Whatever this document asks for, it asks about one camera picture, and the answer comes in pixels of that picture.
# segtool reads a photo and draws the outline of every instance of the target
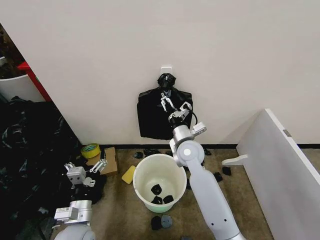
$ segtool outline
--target white partition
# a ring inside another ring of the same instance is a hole
[[[320,175],[270,109],[236,149],[274,239],[320,239]]]
[[[27,74],[8,79],[0,79],[0,94],[7,100],[18,96],[21,99],[31,100],[33,102],[45,101]]]

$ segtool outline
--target white wall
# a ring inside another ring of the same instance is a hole
[[[208,127],[235,144],[262,108],[320,143],[319,0],[2,0],[0,21],[83,143],[141,138],[136,103],[171,64]]]

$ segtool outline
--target black block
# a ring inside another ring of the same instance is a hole
[[[151,188],[151,192],[153,192],[154,195],[159,195],[159,194],[162,192],[162,188],[160,187],[159,184],[154,185],[154,186]]]
[[[159,216],[154,216],[152,219],[151,219],[151,228],[152,230],[159,230],[162,228],[162,225],[161,225],[161,217]]]
[[[134,158],[136,159],[142,159],[144,157],[144,154],[141,151],[137,151],[134,155]]]
[[[231,168],[228,167],[228,166],[223,166],[223,167],[222,167],[222,172],[223,172],[223,174],[225,174],[225,175],[231,176]]]
[[[161,152],[158,149],[143,149],[143,153],[146,157],[153,154],[160,154]]]
[[[222,181],[222,180],[223,180],[223,178],[222,178],[222,176],[221,176],[220,172],[215,172],[213,175],[214,175],[215,180],[216,180],[217,182],[220,182],[220,181]]]
[[[167,155],[169,155],[169,156],[173,157],[173,153],[172,153],[172,151],[171,151],[171,150],[166,151],[166,152],[165,152],[165,154],[167,154]]]
[[[191,190],[190,180],[189,178],[186,180],[186,189]]]
[[[155,196],[151,203],[161,205],[162,204],[162,198],[158,197],[158,196]]]
[[[212,155],[211,152],[208,149],[204,148],[203,150],[204,150],[204,155],[206,155],[206,156],[211,156]]]
[[[172,195],[168,195],[165,198],[163,198],[164,204],[171,203],[174,200],[174,197]]]

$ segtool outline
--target white bucket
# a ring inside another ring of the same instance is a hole
[[[157,195],[164,198],[173,196],[173,201],[166,204],[151,203],[155,194],[151,191],[159,184],[162,192]],[[186,190],[187,176],[183,167],[178,167],[174,158],[166,154],[154,154],[143,159],[133,174],[135,193],[144,205],[154,213],[164,213],[179,201]]]

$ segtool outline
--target tape roll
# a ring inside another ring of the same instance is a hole
[[[81,154],[86,159],[93,158],[98,154],[100,154],[100,152],[101,150],[100,150],[99,144],[97,143],[91,143],[81,148]]]

